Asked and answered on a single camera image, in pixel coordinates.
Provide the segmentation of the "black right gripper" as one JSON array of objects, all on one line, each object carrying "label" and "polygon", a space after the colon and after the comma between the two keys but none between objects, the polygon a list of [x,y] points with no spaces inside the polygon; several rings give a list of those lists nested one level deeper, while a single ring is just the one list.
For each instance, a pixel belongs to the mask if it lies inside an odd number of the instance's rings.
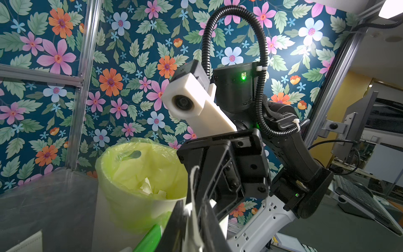
[{"label": "black right gripper", "polygon": [[236,131],[185,142],[177,156],[188,172],[188,202],[194,202],[197,217],[210,201],[220,221],[244,199],[265,199],[271,179],[258,129]]}]

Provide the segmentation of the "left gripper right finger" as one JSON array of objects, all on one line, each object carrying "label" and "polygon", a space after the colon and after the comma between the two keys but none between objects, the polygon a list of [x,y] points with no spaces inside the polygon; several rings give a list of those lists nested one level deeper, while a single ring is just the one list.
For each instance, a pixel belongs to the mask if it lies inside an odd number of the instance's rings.
[{"label": "left gripper right finger", "polygon": [[205,199],[200,210],[200,234],[203,252],[231,252],[210,202]]}]

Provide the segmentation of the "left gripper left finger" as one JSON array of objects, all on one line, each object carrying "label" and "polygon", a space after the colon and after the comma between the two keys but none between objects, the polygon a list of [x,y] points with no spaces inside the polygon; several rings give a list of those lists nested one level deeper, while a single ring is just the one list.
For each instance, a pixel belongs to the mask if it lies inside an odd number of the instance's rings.
[{"label": "left gripper left finger", "polygon": [[187,220],[188,213],[184,201],[177,201],[155,252],[181,252]]}]

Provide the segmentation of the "white bag green top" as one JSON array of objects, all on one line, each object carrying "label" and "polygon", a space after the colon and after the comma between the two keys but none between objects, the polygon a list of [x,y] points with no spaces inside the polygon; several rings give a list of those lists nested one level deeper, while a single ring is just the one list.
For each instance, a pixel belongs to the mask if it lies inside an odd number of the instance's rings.
[{"label": "white bag green top", "polygon": [[130,249],[130,252],[155,252],[161,241],[163,228],[160,225],[154,225],[138,243],[136,248]]}]

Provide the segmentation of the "white paper receipt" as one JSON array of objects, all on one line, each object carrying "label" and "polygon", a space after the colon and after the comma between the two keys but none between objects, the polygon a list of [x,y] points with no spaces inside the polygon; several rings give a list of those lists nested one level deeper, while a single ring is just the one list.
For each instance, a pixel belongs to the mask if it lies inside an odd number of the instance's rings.
[{"label": "white paper receipt", "polygon": [[[182,252],[202,252],[203,250],[203,242],[201,240],[200,234],[200,210],[201,207],[198,209],[196,207],[196,174],[200,171],[200,167],[198,165],[194,166],[189,174],[190,186],[190,196],[188,197],[191,200],[190,203],[185,205],[185,209],[188,213],[188,220],[186,226],[186,234],[184,240],[184,246],[182,248]],[[208,200],[211,204],[211,207],[214,210],[216,206],[216,201],[213,199]],[[227,233],[228,233],[228,222],[229,216],[224,217],[221,221],[219,221],[219,226],[222,230],[222,233],[227,240]]]}]

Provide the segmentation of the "white trash bin green liner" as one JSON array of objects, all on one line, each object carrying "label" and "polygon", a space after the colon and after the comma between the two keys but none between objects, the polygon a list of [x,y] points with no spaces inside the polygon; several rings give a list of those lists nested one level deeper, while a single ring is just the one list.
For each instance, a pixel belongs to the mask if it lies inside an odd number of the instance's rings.
[{"label": "white trash bin green liner", "polygon": [[185,201],[187,171],[176,149],[134,138],[106,148],[95,162],[98,194],[93,252],[131,252],[151,230],[162,232]]}]

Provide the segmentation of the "blue white tote bag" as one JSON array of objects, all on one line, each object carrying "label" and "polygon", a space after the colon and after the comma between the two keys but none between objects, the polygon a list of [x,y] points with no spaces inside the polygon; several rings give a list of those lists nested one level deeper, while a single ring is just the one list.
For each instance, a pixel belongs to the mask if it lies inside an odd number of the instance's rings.
[{"label": "blue white tote bag", "polygon": [[43,252],[42,230],[10,248],[7,252]]}]

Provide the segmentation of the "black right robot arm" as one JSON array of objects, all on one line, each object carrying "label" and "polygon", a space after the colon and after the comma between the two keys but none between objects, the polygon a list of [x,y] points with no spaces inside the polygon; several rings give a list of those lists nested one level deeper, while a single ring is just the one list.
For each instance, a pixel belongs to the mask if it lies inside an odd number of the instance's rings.
[{"label": "black right robot arm", "polygon": [[[263,93],[268,65],[264,31],[253,14],[235,5],[218,9],[203,35],[202,66],[210,69],[213,28],[224,16],[248,22],[259,44],[260,61],[253,63],[255,114],[251,129],[213,134],[186,142],[178,158],[189,174],[187,237],[181,247],[189,252],[258,252],[296,218],[309,218],[319,207],[333,173],[310,155],[299,122],[285,106],[270,103]],[[258,213],[231,239],[219,222],[246,197],[263,197]]]}]

